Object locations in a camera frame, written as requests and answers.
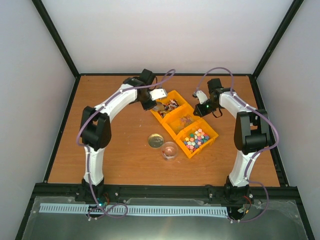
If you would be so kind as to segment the black aluminium frame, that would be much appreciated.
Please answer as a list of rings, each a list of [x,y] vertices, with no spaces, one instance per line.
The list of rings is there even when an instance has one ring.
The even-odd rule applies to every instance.
[[[27,236],[27,231],[31,228],[31,210],[35,203],[37,197],[74,197],[76,200],[84,200],[85,202],[91,201],[92,197],[85,191],[85,187],[81,184],[71,184],[71,183],[48,183],[50,173],[52,171],[54,161],[58,152],[58,148],[67,124],[67,120],[74,102],[76,92],[79,86],[80,78],[82,74],[78,72],[63,40],[61,39],[45,5],[41,0],[34,0],[33,5],[35,6],[37,12],[39,13],[42,21],[44,22],[46,28],[48,29],[51,37],[53,38],[55,44],[57,45],[59,51],[61,52],[64,60],[66,61],[68,67],[71,70],[72,75],[75,78],[74,85],[67,103],[66,110],[63,115],[62,123],[59,128],[57,138],[52,150],[52,154],[44,175],[44,179],[41,183],[36,183],[32,195],[30,197],[29,203],[27,205],[26,211],[24,213],[23,219],[21,221],[20,227],[18,229],[16,239],[21,240],[23,237]],[[267,63],[267,60],[271,57],[272,52],[276,48],[277,44],[281,40],[285,33],[285,30],[290,25],[292,19],[296,15],[297,11],[301,7],[303,1],[294,0],[290,5],[287,13],[285,14],[283,20],[281,21],[275,35],[272,37],[270,44],[268,45],[265,53],[263,54],[261,60],[259,61],[253,74],[247,74],[250,86],[252,88],[252,93],[254,95],[254,100],[259,108],[264,108],[264,102],[261,96],[260,89],[257,83],[257,77],[263,70]],[[279,187],[268,186],[266,189],[268,191],[268,198],[271,200],[294,200],[296,203],[296,208],[299,212],[299,217],[302,222],[303,230],[305,231],[306,237],[309,240],[313,240],[314,234],[310,226],[305,208],[302,203],[301,196],[299,194],[298,188],[296,186],[291,186],[287,179],[285,169],[282,163],[282,159],[277,147],[273,148],[271,151],[272,161],[274,163],[274,168],[279,181]],[[126,200],[129,197],[145,197],[146,199],[194,199],[203,200],[205,203],[215,203],[217,198],[216,193],[221,192],[223,188],[221,186],[165,186],[165,185],[107,185],[103,186],[104,190],[118,190],[119,197],[116,200]]]

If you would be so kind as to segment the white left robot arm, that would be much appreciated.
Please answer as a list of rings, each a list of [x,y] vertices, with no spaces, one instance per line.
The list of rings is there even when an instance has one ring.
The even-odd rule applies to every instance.
[[[156,99],[165,97],[164,90],[151,90],[158,83],[156,75],[144,69],[139,76],[129,77],[107,100],[95,107],[84,108],[76,143],[85,150],[85,173],[81,185],[92,201],[104,195],[104,152],[112,138],[111,122],[127,105],[140,102],[144,110],[157,105]]]

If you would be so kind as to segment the pile of lollipops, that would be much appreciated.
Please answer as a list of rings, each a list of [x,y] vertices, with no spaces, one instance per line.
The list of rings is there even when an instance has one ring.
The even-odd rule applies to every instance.
[[[173,110],[177,109],[180,105],[176,99],[170,99],[168,103],[163,103],[169,107],[169,112],[160,112],[158,114],[164,118],[168,113],[172,112]]]

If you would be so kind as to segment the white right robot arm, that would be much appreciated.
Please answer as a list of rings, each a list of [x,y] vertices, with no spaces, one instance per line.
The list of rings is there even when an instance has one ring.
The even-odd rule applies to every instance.
[[[259,151],[270,145],[270,130],[266,119],[268,114],[263,109],[256,109],[243,101],[230,88],[222,87],[219,78],[207,82],[209,96],[196,88],[193,97],[199,103],[193,114],[204,117],[221,109],[227,110],[235,118],[234,145],[237,155],[233,169],[226,178],[223,196],[229,203],[236,203],[249,195],[249,180]]]

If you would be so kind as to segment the gold jar lid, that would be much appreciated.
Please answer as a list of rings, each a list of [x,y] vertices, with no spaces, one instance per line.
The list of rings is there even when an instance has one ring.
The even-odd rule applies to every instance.
[[[158,149],[165,143],[165,140],[161,134],[153,133],[148,137],[147,142],[151,148]]]

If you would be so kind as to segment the silver metal scoop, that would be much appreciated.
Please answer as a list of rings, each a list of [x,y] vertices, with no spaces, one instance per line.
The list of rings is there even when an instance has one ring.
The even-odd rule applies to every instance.
[[[169,107],[166,104],[163,104],[161,102],[158,102],[155,107],[152,108],[155,112],[166,112],[168,113],[170,111]]]

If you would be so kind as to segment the pile of star candies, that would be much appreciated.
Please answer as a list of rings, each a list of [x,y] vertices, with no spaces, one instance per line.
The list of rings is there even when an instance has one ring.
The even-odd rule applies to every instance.
[[[183,138],[183,144],[187,147],[190,153],[194,153],[200,148],[200,146],[208,142],[209,139],[210,136],[204,132],[202,128],[198,128]]]

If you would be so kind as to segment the yellow star candy bin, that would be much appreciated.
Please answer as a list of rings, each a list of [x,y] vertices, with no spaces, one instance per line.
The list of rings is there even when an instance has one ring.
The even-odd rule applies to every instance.
[[[218,136],[218,133],[201,118],[181,130],[175,142],[191,159],[205,147],[212,145]]]

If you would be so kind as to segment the yellow popsicle candy bin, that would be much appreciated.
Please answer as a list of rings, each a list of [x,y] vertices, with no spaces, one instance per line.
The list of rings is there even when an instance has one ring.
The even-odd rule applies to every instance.
[[[182,130],[200,119],[199,116],[195,116],[193,113],[192,106],[185,103],[167,113],[162,119],[161,125],[175,140]]]

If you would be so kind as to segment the pile of popsicle candies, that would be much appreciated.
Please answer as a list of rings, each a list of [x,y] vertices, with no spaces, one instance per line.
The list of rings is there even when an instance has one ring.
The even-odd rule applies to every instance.
[[[184,129],[194,122],[194,118],[190,114],[183,115],[179,118],[179,128]]]

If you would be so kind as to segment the clear glass jar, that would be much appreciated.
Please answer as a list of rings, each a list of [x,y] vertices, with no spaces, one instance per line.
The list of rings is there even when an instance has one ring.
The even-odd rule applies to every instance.
[[[175,159],[178,155],[178,146],[175,142],[167,141],[161,147],[162,157],[166,161],[171,161]]]

